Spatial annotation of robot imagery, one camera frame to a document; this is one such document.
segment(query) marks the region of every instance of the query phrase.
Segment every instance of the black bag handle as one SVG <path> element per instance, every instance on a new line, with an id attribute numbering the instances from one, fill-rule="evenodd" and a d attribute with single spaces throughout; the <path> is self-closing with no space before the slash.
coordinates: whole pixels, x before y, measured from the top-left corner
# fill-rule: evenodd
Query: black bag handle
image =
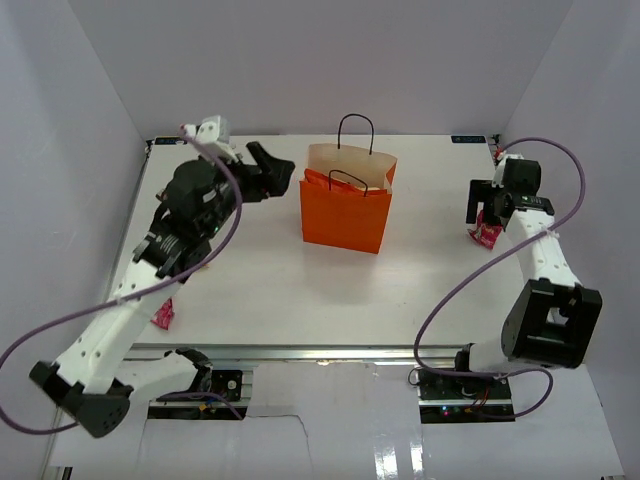
<path id="1" fill-rule="evenodd" d="M 333 172 L 338 172 L 338 173 L 342 173 L 343 175 L 346 175 L 347 177 L 351 177 L 355 180 L 358 180 L 359 182 L 361 182 L 364 185 L 364 196 L 367 196 L 367 192 L 369 191 L 369 185 L 367 185 L 367 183 L 364 180 L 360 180 L 358 177 L 351 175 L 350 173 L 347 173 L 343 170 L 330 170 L 329 171 L 329 191 L 331 191 L 331 174 Z"/>
<path id="2" fill-rule="evenodd" d="M 348 113 L 344 117 L 342 117 L 342 120 L 340 120 L 340 126 L 338 127 L 338 150 L 340 150 L 340 135 L 342 135 L 342 124 L 349 117 L 364 118 L 367 122 L 369 122 L 369 125 L 371 125 L 371 144 L 369 145 L 369 155 L 371 155 L 373 153 L 373 137 L 375 135 L 375 129 L 373 128 L 373 122 L 369 119 L 369 117 L 365 117 L 364 115 L 361 115 L 359 113 Z"/>

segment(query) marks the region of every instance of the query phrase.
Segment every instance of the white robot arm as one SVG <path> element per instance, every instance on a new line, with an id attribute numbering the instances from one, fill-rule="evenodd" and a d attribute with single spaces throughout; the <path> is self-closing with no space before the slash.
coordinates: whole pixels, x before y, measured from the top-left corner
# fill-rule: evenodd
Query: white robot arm
<path id="1" fill-rule="evenodd" d="M 483 221 L 501 225 L 514 245 L 541 231 L 548 234 L 517 253 L 525 285 L 501 334 L 465 347 L 456 357 L 457 370 L 508 373 L 531 364 L 576 368 L 582 363 L 602 298 L 584 288 L 558 235 L 548 231 L 554 210 L 537 196 L 540 180 L 538 162 L 503 153 L 493 180 L 471 181 L 467 223 L 475 221 L 482 203 Z"/>
<path id="2" fill-rule="evenodd" d="M 228 125 L 221 117 L 182 129 L 225 162 L 240 186 L 243 203 L 286 192 L 293 162 L 274 158 L 259 143 L 250 142 L 247 149 L 257 165 L 245 165 L 229 145 Z M 236 207 L 225 175 L 202 157 L 180 165 L 160 199 L 112 299 L 153 287 L 197 265 L 211 252 L 209 241 Z M 123 363 L 155 312 L 185 281 L 103 311 L 54 362 L 38 362 L 30 378 L 94 437 L 116 428 L 132 406 L 172 392 L 209 391 L 211 366 L 193 349 L 168 352 L 161 360 Z"/>

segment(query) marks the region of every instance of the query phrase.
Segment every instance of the purple cable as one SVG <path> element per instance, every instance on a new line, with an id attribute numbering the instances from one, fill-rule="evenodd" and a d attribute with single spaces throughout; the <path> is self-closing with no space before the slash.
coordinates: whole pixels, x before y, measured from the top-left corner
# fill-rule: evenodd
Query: purple cable
<path id="1" fill-rule="evenodd" d="M 198 397 L 209 397 L 209 398 L 215 398 L 216 400 L 218 400 L 219 402 L 224 403 L 227 407 L 229 407 L 229 410 L 231 410 L 231 413 L 233 413 L 236 418 L 238 420 L 244 420 L 242 418 L 242 415 L 240 415 L 240 413 L 238 412 L 238 410 L 235 409 L 235 407 L 233 405 L 231 405 L 231 403 L 229 402 L 229 400 L 227 400 L 226 398 L 224 398 L 222 395 L 218 395 L 217 393 L 213 393 L 213 392 L 184 392 L 184 393 L 170 393 L 169 395 L 163 395 L 162 397 L 158 398 L 157 401 L 158 402 L 162 402 L 163 400 L 169 400 L 171 398 L 187 398 L 187 399 L 192 399 L 191 397 L 194 396 L 198 396 Z"/>
<path id="2" fill-rule="evenodd" d="M 508 148 L 510 148 L 510 147 L 512 147 L 514 145 L 517 145 L 519 143 L 524 143 L 524 142 L 546 143 L 548 145 L 554 146 L 554 147 L 562 150 L 564 153 L 566 153 L 569 156 L 569 158 L 571 158 L 571 160 L 573 161 L 574 165 L 576 166 L 576 169 L 578 170 L 578 175 L 580 176 L 580 194 L 578 195 L 578 200 L 576 201 L 576 204 L 573 206 L 573 208 L 569 211 L 569 213 L 567 213 L 564 217 L 562 217 L 560 220 L 558 220 L 553 225 L 551 225 L 549 227 L 549 229 L 548 229 L 549 231 L 556 230 L 557 228 L 559 228 L 562 225 L 564 225 L 565 223 L 567 223 L 569 221 L 569 219 L 571 219 L 578 212 L 580 207 L 582 206 L 582 202 L 584 201 L 584 195 L 585 195 L 585 190 L 586 190 L 586 186 L 587 186 L 586 177 L 585 177 L 585 174 L 584 174 L 584 169 L 582 168 L 582 164 L 580 163 L 578 158 L 573 154 L 573 152 L 571 152 L 571 150 L 569 150 L 564 145 L 562 145 L 562 144 L 560 144 L 558 142 L 554 142 L 553 140 L 549 140 L 547 138 L 542 138 L 542 137 L 525 137 L 525 138 L 521 138 L 519 140 L 515 140 L 515 141 L 509 143 L 508 145 L 505 145 L 504 146 L 504 151 L 507 151 Z M 464 287 L 469 285 L 473 280 L 478 278 L 480 275 L 482 275 L 484 272 L 489 270 L 494 265 L 497 265 L 498 263 L 503 261 L 505 258 L 510 257 L 511 255 L 517 253 L 518 251 L 522 250 L 526 246 L 531 245 L 534 242 L 537 242 L 538 240 L 540 240 L 541 238 L 543 238 L 547 234 L 548 234 L 548 232 L 546 230 L 539 232 L 538 234 L 534 235 L 533 237 L 531 237 L 531 238 L 521 242 L 520 244 L 510 248 L 509 250 L 507 250 L 503 254 L 498 255 L 496 258 L 494 258 L 490 262 L 486 263 L 485 265 L 481 266 L 475 272 L 473 272 L 471 275 L 469 275 L 467 278 L 462 280 L 458 285 L 456 285 L 453 288 L 453 290 L 451 290 L 449 293 L 447 293 L 445 295 L 445 297 L 442 300 L 440 300 L 440 302 L 435 306 L 435 308 L 432 310 L 432 312 L 429 314 L 427 319 L 424 321 L 424 323 L 420 327 L 420 330 L 418 330 L 418 334 L 416 335 L 415 342 L 413 343 L 413 356 L 415 357 L 415 360 L 418 363 L 418 365 L 420 365 L 423 369 L 427 370 L 428 372 L 435 373 L 435 374 L 438 374 L 438 375 L 450 376 L 450 377 L 473 377 L 473 378 L 494 378 L 494 377 L 501 376 L 501 377 L 504 378 L 504 377 L 515 377 L 517 375 L 521 375 L 523 373 L 528 373 L 528 372 L 541 372 L 541 373 L 544 373 L 549 378 L 549 385 L 547 387 L 547 390 L 545 391 L 545 393 L 542 396 L 542 398 L 535 405 L 533 405 L 532 407 L 530 407 L 530 408 L 528 408 L 526 410 L 523 410 L 522 412 L 516 413 L 514 415 L 501 415 L 501 416 L 499 416 L 499 418 L 501 418 L 501 419 L 522 417 L 524 415 L 527 415 L 528 413 L 533 412 L 538 407 L 540 407 L 540 405 L 542 405 L 547 400 L 547 398 L 549 398 L 549 395 L 551 394 L 551 390 L 553 389 L 553 376 L 551 375 L 551 373 L 549 373 L 548 370 L 546 370 L 546 369 L 544 369 L 542 367 L 526 368 L 526 369 L 518 370 L 518 371 L 507 373 L 507 374 L 503 374 L 503 373 L 500 373 L 500 372 L 456 372 L 456 371 L 453 371 L 453 370 L 441 370 L 441 369 L 438 369 L 438 368 L 433 368 L 433 367 L 428 366 L 420 358 L 420 352 L 419 352 L 420 341 L 422 340 L 424 332 L 427 330 L 427 327 L 431 324 L 431 322 L 433 321 L 435 316 L 440 312 L 440 310 L 442 310 L 442 308 L 453 297 L 455 297 L 458 293 L 460 293 L 460 291 Z"/>
<path id="3" fill-rule="evenodd" d="M 236 214 L 233 218 L 233 223 L 231 224 L 231 228 L 229 229 L 229 232 L 224 237 L 224 239 L 213 250 L 213 252 L 211 252 L 207 257 L 205 257 L 200 263 L 176 275 L 175 277 L 164 280 L 154 285 L 153 287 L 138 290 L 137 292 L 131 293 L 129 295 L 123 295 L 122 298 L 119 300 L 109 300 L 99 305 L 95 305 L 93 307 L 79 310 L 75 313 L 64 315 L 56 320 L 52 320 L 48 323 L 45 323 L 44 325 L 34 328 L 30 332 L 25 333 L 20 338 L 18 338 L 15 342 L 9 345 L 9 347 L 2 353 L 2 355 L 0 355 L 0 369 L 2 369 L 5 362 L 7 361 L 9 356 L 14 352 L 14 350 L 16 350 L 24 342 L 26 342 L 32 337 L 35 337 L 39 333 L 49 330 L 50 328 L 57 327 L 58 325 L 62 325 L 63 323 L 70 322 L 77 318 L 84 317 L 85 315 L 91 315 L 92 313 L 100 312 L 102 310 L 106 310 L 108 308 L 114 307 L 119 302 L 129 301 L 129 300 L 134 300 L 137 298 L 144 297 L 145 295 L 149 295 L 150 293 L 157 292 L 158 290 L 161 290 L 171 285 L 172 283 L 179 282 L 180 280 L 188 277 L 192 273 L 202 268 L 207 263 L 211 262 L 229 244 L 229 242 L 231 241 L 231 238 L 233 237 L 233 235 L 236 233 L 236 230 L 238 229 L 238 224 L 240 223 L 240 217 L 242 215 L 242 192 L 240 191 L 240 185 L 238 185 L 238 182 L 233 176 L 233 173 L 231 173 L 231 171 L 227 168 L 227 166 L 224 164 L 222 160 L 220 160 L 215 156 L 210 155 L 207 149 L 201 143 L 196 141 L 194 138 L 188 137 L 185 134 L 184 130 L 181 133 L 182 133 L 181 138 L 185 142 L 190 143 L 193 146 L 193 148 L 195 148 L 197 152 L 200 155 L 202 155 L 205 159 L 209 160 L 210 162 L 213 162 L 216 165 L 216 167 L 222 170 L 222 173 L 231 184 L 231 188 L 233 189 L 233 193 L 235 195 L 235 200 L 236 200 Z M 20 425 L 18 422 L 14 421 L 12 418 L 10 418 L 7 415 L 7 413 L 4 411 L 1 405 L 0 405 L 0 420 L 2 420 L 4 423 L 6 423 L 9 427 L 13 428 L 14 430 L 17 430 L 18 432 L 21 432 L 21 433 L 26 433 L 28 435 L 51 435 L 54 433 L 64 432 L 65 430 L 69 430 L 70 428 L 73 428 L 76 425 L 78 425 L 77 423 L 72 423 L 69 425 L 65 425 L 63 427 L 49 428 L 46 430 L 35 430 L 33 428 Z"/>

